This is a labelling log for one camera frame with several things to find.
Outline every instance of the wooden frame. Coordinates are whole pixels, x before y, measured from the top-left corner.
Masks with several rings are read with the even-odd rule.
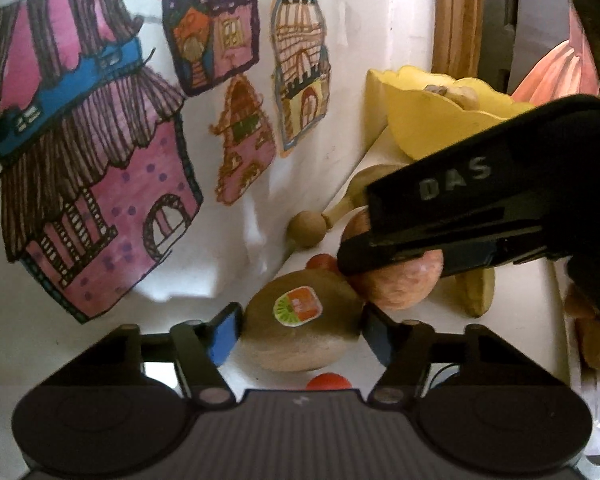
[[[484,0],[436,0],[432,72],[477,76],[483,9]]]

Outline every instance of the children's drawing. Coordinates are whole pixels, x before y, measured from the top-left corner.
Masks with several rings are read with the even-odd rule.
[[[176,74],[189,96],[260,59],[257,0],[162,0],[162,13]]]
[[[184,96],[142,60],[122,0],[0,7],[2,236],[80,322],[169,254],[202,204]]]
[[[282,155],[327,113],[331,65],[318,0],[274,0],[271,40]]]
[[[224,163],[218,172],[216,198],[231,205],[276,157],[273,128],[249,80],[238,75],[226,91],[224,111],[211,133],[224,136]]]

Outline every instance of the yellow bowl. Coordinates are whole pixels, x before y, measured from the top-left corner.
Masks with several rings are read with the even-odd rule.
[[[384,94],[389,128],[407,155],[419,160],[471,137],[534,106],[517,103],[473,77],[455,80],[414,66],[398,72],[371,70]],[[463,110],[450,99],[425,91],[427,85],[469,87],[478,94],[479,110]]]

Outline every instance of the pink dress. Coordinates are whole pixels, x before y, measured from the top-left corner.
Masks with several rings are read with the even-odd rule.
[[[600,94],[589,43],[573,7],[569,10],[569,39],[533,67],[512,97],[539,106],[572,94]]]

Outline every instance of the pink house drawing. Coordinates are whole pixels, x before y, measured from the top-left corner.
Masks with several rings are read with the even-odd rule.
[[[211,133],[224,137],[224,161],[218,171],[218,202],[231,205],[276,158],[273,127],[262,98],[244,75],[231,79],[224,111]]]
[[[179,111],[122,0],[0,7],[2,236],[78,321],[169,256],[202,204]]]
[[[162,0],[180,85],[201,94],[259,61],[258,0]]]

